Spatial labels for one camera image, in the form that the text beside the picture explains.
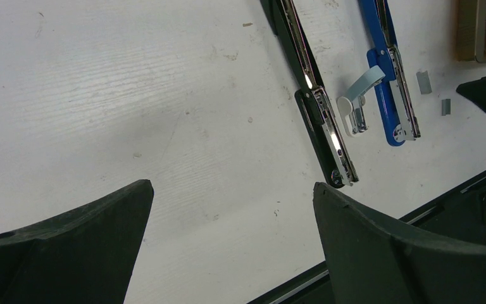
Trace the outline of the brown wooden tray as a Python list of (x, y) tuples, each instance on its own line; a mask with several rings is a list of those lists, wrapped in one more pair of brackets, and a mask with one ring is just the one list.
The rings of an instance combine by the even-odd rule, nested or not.
[(486, 63), (486, 0), (456, 1), (455, 57)]

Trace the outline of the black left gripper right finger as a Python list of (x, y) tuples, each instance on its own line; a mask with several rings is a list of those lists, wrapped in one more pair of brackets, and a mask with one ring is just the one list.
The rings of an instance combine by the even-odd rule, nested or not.
[(336, 303), (486, 303), (486, 245), (409, 225), (322, 182), (313, 208)]

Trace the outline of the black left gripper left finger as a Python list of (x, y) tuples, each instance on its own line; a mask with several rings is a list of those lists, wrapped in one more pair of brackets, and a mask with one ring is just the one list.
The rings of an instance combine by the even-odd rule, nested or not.
[(123, 303), (153, 204), (149, 180), (0, 234), (0, 303)]

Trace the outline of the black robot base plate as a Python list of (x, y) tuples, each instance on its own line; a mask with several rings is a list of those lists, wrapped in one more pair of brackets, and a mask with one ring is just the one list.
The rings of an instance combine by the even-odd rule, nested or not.
[(318, 182), (325, 261), (256, 303), (486, 303), (486, 171), (393, 218)]

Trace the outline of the black stapler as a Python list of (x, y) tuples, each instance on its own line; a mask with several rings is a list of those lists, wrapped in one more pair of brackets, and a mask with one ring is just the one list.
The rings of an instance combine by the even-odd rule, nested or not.
[(261, 0), (260, 3), (299, 85), (294, 97), (327, 184), (337, 189), (353, 186), (359, 177), (294, 2)]

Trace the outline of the small grey staple strip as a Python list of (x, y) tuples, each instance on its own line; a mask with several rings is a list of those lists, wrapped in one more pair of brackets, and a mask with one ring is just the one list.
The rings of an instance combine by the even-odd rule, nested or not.
[(451, 99), (446, 98), (441, 100), (441, 115), (443, 117), (451, 114)]

